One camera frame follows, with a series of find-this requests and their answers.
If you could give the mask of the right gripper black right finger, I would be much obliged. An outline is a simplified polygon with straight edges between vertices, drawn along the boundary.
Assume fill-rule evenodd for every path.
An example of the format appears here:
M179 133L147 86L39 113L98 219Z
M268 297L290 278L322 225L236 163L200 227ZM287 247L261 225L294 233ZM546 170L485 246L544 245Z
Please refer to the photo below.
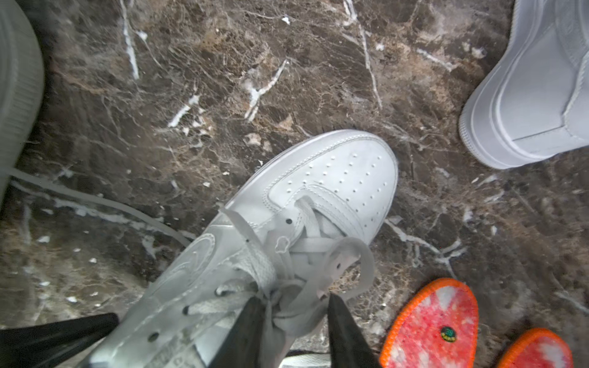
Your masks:
M343 299L328 302L328 333L332 368L381 368Z

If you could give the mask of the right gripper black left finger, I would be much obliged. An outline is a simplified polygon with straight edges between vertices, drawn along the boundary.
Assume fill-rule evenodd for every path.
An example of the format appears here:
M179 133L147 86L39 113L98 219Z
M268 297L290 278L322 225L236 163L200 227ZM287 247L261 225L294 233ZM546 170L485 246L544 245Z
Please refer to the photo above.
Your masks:
M208 368L258 368L265 327L265 305L250 298Z

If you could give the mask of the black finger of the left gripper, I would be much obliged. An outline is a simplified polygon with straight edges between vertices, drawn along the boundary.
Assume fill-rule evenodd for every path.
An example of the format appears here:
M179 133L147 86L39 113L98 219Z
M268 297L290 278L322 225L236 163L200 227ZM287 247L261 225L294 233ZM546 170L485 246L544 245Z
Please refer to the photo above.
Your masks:
M1 331L2 367L56 367L107 337L115 313Z

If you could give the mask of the red orange insole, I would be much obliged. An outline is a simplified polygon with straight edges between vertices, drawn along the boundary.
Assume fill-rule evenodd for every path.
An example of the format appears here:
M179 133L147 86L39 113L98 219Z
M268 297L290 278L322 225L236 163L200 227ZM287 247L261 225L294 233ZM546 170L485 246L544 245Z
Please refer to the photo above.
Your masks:
M397 316L380 353L382 367L472 367L479 308L452 278L423 287Z

